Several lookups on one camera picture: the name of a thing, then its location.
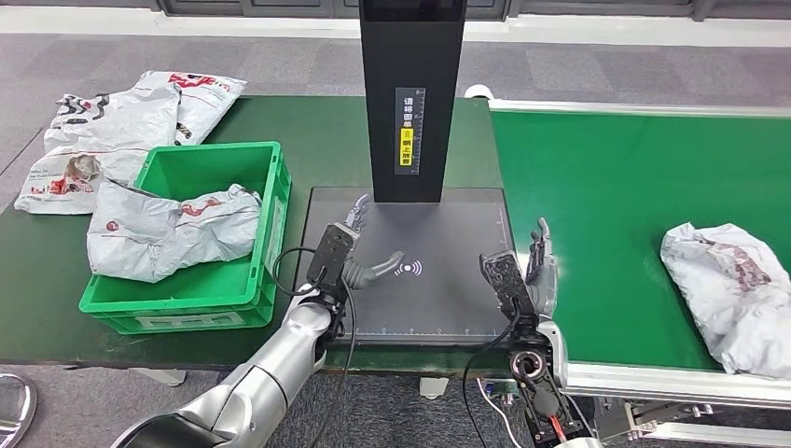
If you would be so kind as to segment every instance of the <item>white printed logo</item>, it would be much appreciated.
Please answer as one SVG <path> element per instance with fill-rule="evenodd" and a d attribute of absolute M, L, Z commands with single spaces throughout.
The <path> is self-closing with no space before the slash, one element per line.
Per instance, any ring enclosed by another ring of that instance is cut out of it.
<path fill-rule="evenodd" d="M 401 263 L 398 266 L 398 269 L 395 270 L 395 275 L 401 275 L 402 273 L 411 273 L 415 276 L 419 276 L 423 272 L 423 264 L 418 260 L 414 260 L 410 264 Z"/>

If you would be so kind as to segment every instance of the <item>crumpled plastic bag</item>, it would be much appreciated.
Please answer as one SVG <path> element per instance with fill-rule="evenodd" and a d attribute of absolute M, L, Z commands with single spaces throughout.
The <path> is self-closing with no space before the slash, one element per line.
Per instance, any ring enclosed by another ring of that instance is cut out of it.
<path fill-rule="evenodd" d="M 258 193 L 236 184 L 178 202 L 103 182 L 88 228 L 90 269 L 156 283 L 194 264 L 238 259 L 253 250 L 260 214 Z"/>
<path fill-rule="evenodd" d="M 173 144 L 179 98 L 174 84 L 91 100 L 65 95 L 44 133 L 46 155 L 30 169 L 14 208 L 91 213 L 103 177 L 131 184 L 150 149 Z"/>
<path fill-rule="evenodd" d="M 156 89 L 175 83 L 182 92 L 175 143 L 198 145 L 215 128 L 247 81 L 182 72 L 145 72 L 134 87 Z"/>
<path fill-rule="evenodd" d="M 766 244 L 733 224 L 687 223 L 660 256 L 726 372 L 791 379 L 791 281 Z"/>

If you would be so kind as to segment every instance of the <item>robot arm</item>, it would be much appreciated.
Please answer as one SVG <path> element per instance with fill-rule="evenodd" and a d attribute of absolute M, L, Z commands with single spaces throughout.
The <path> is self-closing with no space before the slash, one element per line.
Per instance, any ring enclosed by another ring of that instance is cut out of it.
<path fill-rule="evenodd" d="M 601 443 L 561 393 L 567 381 L 565 342 L 551 320 L 557 294 L 557 264 L 549 226 L 540 218 L 533 231 L 524 280 L 514 251 L 481 256 L 480 270 L 510 320 L 508 367 L 527 404 L 527 426 L 536 448 L 596 448 Z"/>
<path fill-rule="evenodd" d="M 374 267 L 349 257 L 367 201 L 368 195 L 363 196 L 343 223 L 326 227 L 306 275 L 309 283 L 294 295 L 281 327 L 247 362 L 184 407 L 131 427 L 113 446 L 264 446 L 305 382 L 324 365 L 328 343 L 343 334 L 346 287 L 369 286 L 392 272 L 404 256 L 396 252 Z"/>
<path fill-rule="evenodd" d="M 220 385 L 172 413 L 130 428 L 114 447 L 262 447 L 297 393 L 324 364 L 316 348 L 332 322 L 316 301 L 296 296 L 283 325 Z"/>

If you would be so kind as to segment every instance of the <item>green plastic crate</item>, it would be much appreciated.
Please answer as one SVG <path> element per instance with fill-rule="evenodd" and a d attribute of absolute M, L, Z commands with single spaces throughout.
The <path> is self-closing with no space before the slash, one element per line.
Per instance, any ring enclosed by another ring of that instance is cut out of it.
<path fill-rule="evenodd" d="M 93 275 L 79 310 L 121 334 L 242 329 L 269 324 L 272 263 L 283 246 L 291 176 L 277 142 L 158 147 L 134 185 L 184 201 L 240 184 L 261 197 L 253 252 L 180 269 L 156 284 Z"/>

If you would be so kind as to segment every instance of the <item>green table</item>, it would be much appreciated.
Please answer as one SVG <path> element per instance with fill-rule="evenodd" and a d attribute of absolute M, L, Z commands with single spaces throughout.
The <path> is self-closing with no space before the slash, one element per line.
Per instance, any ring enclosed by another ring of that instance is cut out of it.
<path fill-rule="evenodd" d="M 284 247 L 300 242 L 310 189 L 369 187 L 364 98 L 246 97 L 239 99 L 207 143 L 279 141 L 293 178 Z M 447 187 L 501 187 L 489 109 L 459 100 L 451 130 Z M 85 233 L 90 217 L 32 216 L 9 207 L 0 216 L 0 363 L 227 370 L 246 361 L 276 329 L 196 331 L 121 336 L 77 310 L 90 269 Z M 292 273 L 295 261 L 284 262 Z M 284 275 L 284 283 L 289 281 Z M 272 322 L 288 299 L 279 296 Z M 346 347 L 328 357 L 342 365 Z M 455 371 L 465 353 L 427 347 L 359 349 L 360 371 Z"/>
<path fill-rule="evenodd" d="M 791 408 L 791 384 L 729 376 L 709 358 L 658 256 L 675 225 L 734 222 L 791 266 L 787 117 L 782 109 L 457 101 L 446 187 L 504 184 L 522 257 L 537 217 L 552 228 L 568 391 Z M 370 185 L 362 98 L 242 98 L 208 142 L 260 140 L 281 142 L 294 179 L 284 246 L 299 243 L 311 187 Z M 10 208 L 0 216 L 0 362 L 228 369 L 275 329 L 117 335 L 76 307 L 89 277 L 88 221 Z M 284 273 L 294 270 L 289 262 Z M 279 297 L 274 322 L 286 305 Z M 330 369 L 345 350 L 330 351 Z M 468 356 L 360 347 L 353 368 L 452 376 Z M 482 360 L 484 372 L 504 373 L 498 354 Z"/>

